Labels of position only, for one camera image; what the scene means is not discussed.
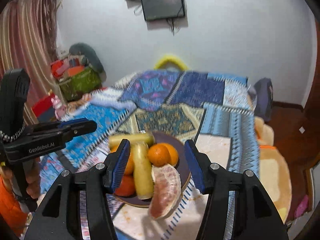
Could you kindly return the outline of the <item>person left hand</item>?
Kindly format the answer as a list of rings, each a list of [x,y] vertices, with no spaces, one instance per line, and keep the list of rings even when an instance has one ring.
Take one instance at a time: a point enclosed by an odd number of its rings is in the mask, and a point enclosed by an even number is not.
[[[37,199],[40,196],[40,169],[39,169],[40,157],[34,159],[33,168],[25,176],[28,183],[27,194],[33,199]],[[5,166],[1,166],[1,178],[3,180],[4,187],[10,193],[12,193],[11,181],[13,178],[13,172],[11,169]]]

